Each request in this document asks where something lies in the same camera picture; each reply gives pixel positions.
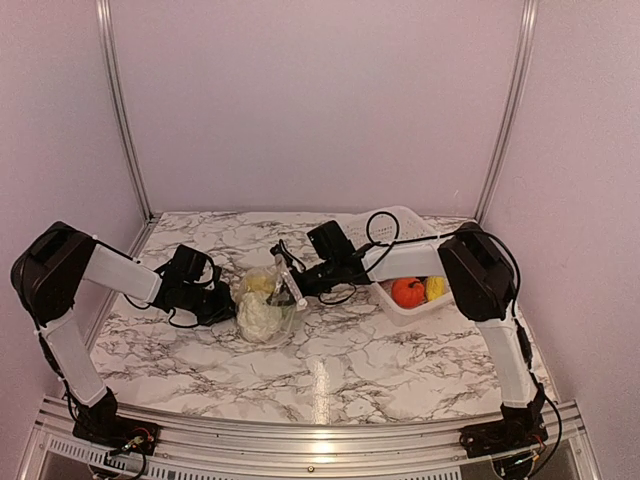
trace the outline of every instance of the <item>white marble surface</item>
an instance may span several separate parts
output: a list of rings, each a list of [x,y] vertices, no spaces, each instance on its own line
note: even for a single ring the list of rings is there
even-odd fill
[[[180,243],[211,254],[237,284],[242,272],[271,265],[279,238],[317,261],[306,232],[329,218],[309,213],[166,213],[140,259],[155,268]],[[428,219],[439,231],[458,220]],[[382,423],[497,411],[500,391],[478,330],[454,305],[396,327],[364,287],[347,303],[315,301],[287,342],[243,341],[233,321],[178,330],[167,315],[119,298],[92,358],[120,402],[158,410],[269,422]],[[535,350],[535,370],[550,390]]]

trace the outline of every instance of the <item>white basket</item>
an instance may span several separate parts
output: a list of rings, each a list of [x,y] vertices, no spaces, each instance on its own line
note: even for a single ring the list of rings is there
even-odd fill
[[[398,222],[400,223],[400,235],[398,238],[400,240],[408,240],[411,238],[435,235],[438,233],[433,228],[429,227],[413,210],[407,207],[396,206],[381,208],[379,210],[373,210],[371,212],[357,215],[348,223],[340,225],[345,235],[349,240],[351,240],[356,249],[366,243],[369,243],[369,239],[367,238],[367,221],[371,215],[381,210],[392,213],[398,219]],[[396,233],[395,222],[389,216],[380,215],[371,222],[369,232],[374,240],[385,243],[391,242]],[[388,315],[389,319],[398,326],[408,325],[417,320],[424,319],[434,310],[442,308],[443,306],[453,302],[453,294],[449,290],[448,284],[447,293],[442,297],[410,309],[400,307],[385,291],[385,289],[377,283],[370,285],[369,291]]]

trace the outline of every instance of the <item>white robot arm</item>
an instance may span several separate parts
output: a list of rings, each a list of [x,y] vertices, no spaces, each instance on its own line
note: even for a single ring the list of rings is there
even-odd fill
[[[308,233],[322,263],[298,270],[299,261],[282,242],[271,249],[293,297],[320,296],[338,284],[366,285],[406,277],[444,276],[458,309],[487,344],[502,390],[504,420],[466,427],[461,443],[470,457],[536,445],[548,438],[541,410],[546,395],[531,371],[526,331],[515,318],[514,268],[494,244],[495,236],[475,222],[441,238],[374,241],[355,249],[339,224],[330,221]]]
[[[198,282],[206,264],[211,266],[211,279]],[[103,285],[167,313],[188,310],[198,324],[211,325],[235,315],[229,286],[220,281],[220,273],[211,257],[185,245],[153,271],[62,222],[53,224],[18,258],[11,282],[35,322],[47,361],[67,388],[75,436],[121,449],[144,431],[145,441],[137,448],[146,454],[153,453],[157,436],[157,425],[116,415],[115,397],[98,375],[74,319],[80,282]]]

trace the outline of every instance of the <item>pink wall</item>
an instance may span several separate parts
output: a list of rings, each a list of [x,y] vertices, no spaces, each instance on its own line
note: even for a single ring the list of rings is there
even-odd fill
[[[473,214],[523,2],[113,2],[158,210]]]
[[[9,284],[13,261],[54,220],[128,248],[142,225],[109,103],[95,3],[0,2],[0,465],[18,467],[55,379]],[[77,310],[92,320],[104,292]]]
[[[640,4],[544,0],[488,227],[606,479],[640,478]]]

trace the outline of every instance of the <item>plastic bag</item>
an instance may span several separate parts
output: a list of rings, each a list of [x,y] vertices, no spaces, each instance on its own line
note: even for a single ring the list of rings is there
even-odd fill
[[[252,343],[276,344],[301,324],[302,312],[275,267],[252,268],[238,289],[236,323],[242,338]]]

